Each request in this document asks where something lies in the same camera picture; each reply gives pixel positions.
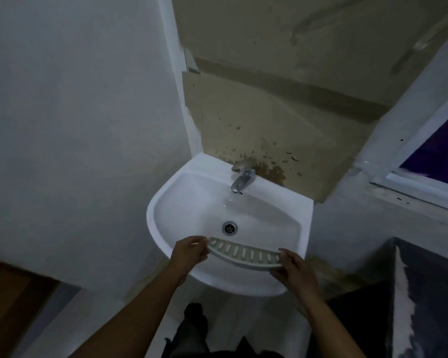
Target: drain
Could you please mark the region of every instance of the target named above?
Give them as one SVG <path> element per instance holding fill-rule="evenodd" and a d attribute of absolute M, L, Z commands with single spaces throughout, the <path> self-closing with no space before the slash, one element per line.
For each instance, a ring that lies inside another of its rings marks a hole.
<path fill-rule="evenodd" d="M 235 222 L 226 221 L 223 224 L 223 234 L 226 236 L 233 236 L 237 232 L 237 225 Z"/>

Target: person's right arm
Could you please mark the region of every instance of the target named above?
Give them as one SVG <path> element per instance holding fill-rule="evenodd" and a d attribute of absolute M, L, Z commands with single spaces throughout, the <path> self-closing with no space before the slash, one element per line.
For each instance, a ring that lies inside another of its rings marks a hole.
<path fill-rule="evenodd" d="M 307 319 L 323 358 L 365 358 L 365 355 L 329 308 L 320 292 L 317 278 L 298 254 L 280 249 L 284 269 L 272 270 L 273 277 L 283 283 L 307 311 Z"/>

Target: chrome faucet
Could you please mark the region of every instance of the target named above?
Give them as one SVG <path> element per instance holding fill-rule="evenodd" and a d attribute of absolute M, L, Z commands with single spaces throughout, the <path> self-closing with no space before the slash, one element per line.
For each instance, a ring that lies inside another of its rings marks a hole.
<path fill-rule="evenodd" d="M 234 193 L 242 193 L 242 190 L 249 186 L 256 179 L 257 161 L 255 158 L 247 158 L 237 162 L 232 167 L 232 171 L 241 173 L 231 186 Z"/>

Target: ceramic wash basin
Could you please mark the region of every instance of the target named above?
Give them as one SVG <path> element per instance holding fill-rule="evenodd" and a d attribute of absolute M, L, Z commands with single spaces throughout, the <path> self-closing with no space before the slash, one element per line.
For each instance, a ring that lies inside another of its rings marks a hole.
<path fill-rule="evenodd" d="M 243 194 L 230 190 L 232 165 L 200 153 L 176 172 L 148 205 L 151 236 L 170 257 L 177 240 L 190 235 L 216 237 L 305 256 L 313 201 L 261 177 Z M 231 222 L 235 231 L 225 230 Z M 275 296 L 286 289 L 267 271 L 247 270 L 209 255 L 191 275 L 215 288 L 239 295 Z"/>

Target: wooden floor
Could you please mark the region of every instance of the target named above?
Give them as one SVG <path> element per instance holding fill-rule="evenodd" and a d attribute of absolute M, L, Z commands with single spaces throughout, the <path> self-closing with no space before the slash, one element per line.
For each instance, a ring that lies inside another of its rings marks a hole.
<path fill-rule="evenodd" d="M 0 263 L 0 358 L 13 353 L 58 283 Z"/>

